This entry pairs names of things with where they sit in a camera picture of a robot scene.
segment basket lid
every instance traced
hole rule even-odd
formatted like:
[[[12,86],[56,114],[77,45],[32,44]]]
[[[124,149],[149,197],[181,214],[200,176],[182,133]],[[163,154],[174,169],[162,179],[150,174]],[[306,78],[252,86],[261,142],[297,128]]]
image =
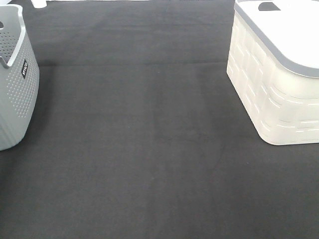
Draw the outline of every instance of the basket lid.
[[[319,0],[236,0],[234,8],[285,68],[319,77]]]

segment basket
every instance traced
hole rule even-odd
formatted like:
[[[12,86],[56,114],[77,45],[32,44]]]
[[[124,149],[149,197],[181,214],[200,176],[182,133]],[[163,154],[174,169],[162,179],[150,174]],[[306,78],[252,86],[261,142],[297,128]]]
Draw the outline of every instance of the basket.
[[[0,6],[0,150],[18,144],[29,125],[39,84],[22,7]]]
[[[227,74],[259,136],[319,142],[319,1],[236,0]]]

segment white object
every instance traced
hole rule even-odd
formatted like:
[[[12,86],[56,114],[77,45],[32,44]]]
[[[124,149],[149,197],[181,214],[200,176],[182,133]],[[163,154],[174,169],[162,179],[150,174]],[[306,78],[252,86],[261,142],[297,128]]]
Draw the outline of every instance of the white object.
[[[35,8],[46,7],[46,0],[31,0],[31,2]]]
[[[271,2],[236,0],[227,74],[264,141],[319,142],[319,1]]]

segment handle cutout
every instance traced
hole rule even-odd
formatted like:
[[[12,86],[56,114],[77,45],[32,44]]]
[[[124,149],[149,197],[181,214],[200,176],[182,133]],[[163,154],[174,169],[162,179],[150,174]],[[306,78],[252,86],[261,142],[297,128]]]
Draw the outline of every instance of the handle cutout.
[[[259,7],[259,11],[280,11],[280,9],[271,1],[262,2]]]

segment embossed pattern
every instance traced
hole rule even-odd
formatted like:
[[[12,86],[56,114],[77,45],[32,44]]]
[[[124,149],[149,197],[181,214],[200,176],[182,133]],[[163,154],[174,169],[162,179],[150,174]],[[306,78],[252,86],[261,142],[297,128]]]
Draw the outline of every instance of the embossed pattern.
[[[25,79],[21,74],[24,60],[28,63]],[[18,117],[25,118],[34,94],[39,77],[38,66],[30,41],[25,40],[7,77],[7,95]]]
[[[0,54],[6,62],[9,61],[17,43],[17,38],[5,30],[0,30]]]
[[[227,74],[263,140],[319,142],[319,79],[285,69],[237,13]]]

